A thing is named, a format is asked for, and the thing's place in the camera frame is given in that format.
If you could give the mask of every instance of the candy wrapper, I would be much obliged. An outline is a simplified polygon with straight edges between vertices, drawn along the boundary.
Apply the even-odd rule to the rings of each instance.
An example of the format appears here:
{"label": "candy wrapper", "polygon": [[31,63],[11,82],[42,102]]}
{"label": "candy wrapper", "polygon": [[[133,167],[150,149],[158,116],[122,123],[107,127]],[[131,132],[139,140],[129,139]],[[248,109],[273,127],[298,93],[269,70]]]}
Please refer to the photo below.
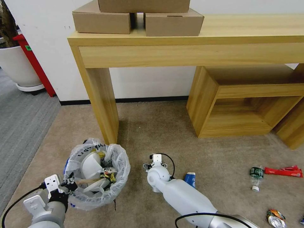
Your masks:
{"label": "candy wrapper", "polygon": [[269,209],[267,211],[267,221],[275,228],[286,228],[285,217],[277,210]]}
{"label": "candy wrapper", "polygon": [[272,168],[265,167],[264,172],[265,172],[265,174],[303,177],[302,169],[299,169],[297,165],[282,168],[282,169],[272,169]]}
{"label": "candy wrapper", "polygon": [[302,225],[304,225],[304,215],[302,217],[302,219],[299,221]]}

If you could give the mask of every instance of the potted plant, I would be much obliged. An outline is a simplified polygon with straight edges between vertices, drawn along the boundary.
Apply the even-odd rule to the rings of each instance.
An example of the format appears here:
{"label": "potted plant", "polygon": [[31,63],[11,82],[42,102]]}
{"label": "potted plant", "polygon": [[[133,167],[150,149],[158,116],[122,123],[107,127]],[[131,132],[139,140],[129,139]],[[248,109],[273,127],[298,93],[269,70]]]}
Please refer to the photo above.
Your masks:
{"label": "potted plant", "polygon": [[18,35],[15,20],[4,0],[0,0],[0,67],[21,91],[32,92],[44,86],[13,37]]}

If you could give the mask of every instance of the plastic bag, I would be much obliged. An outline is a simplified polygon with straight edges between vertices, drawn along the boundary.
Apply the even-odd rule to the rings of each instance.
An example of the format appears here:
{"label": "plastic bag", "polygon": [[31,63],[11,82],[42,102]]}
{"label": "plastic bag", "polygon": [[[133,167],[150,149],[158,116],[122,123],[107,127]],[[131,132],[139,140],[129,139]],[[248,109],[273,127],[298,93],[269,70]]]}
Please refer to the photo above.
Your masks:
{"label": "plastic bag", "polygon": [[82,179],[80,165],[82,160],[91,152],[104,152],[106,162],[112,161],[117,170],[116,182],[103,193],[83,193],[87,184],[78,186],[78,189],[69,196],[69,204],[77,209],[92,210],[112,203],[125,186],[130,172],[130,163],[126,151],[117,144],[104,145],[98,139],[89,138],[84,144],[77,145],[71,152],[64,168],[64,180],[73,172],[75,180]]}

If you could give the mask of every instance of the bottle cap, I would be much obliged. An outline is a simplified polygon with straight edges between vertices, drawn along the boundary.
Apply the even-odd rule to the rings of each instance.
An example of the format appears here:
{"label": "bottle cap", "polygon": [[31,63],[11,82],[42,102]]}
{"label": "bottle cap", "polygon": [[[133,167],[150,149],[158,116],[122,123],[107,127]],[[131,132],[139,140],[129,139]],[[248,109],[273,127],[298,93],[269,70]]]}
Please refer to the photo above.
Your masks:
{"label": "bottle cap", "polygon": [[259,192],[260,191],[260,188],[258,186],[252,186],[252,190],[255,191],[255,192]]}

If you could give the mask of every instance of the red wrapper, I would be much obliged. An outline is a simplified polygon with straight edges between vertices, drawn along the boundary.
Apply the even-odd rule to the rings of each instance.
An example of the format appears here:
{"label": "red wrapper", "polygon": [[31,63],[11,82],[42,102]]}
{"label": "red wrapper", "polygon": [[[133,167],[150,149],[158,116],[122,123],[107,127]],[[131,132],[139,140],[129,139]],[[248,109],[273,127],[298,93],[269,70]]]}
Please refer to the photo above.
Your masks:
{"label": "red wrapper", "polygon": [[291,166],[282,169],[272,169],[265,167],[264,173],[282,176],[303,177],[302,169],[299,169],[298,166]]}

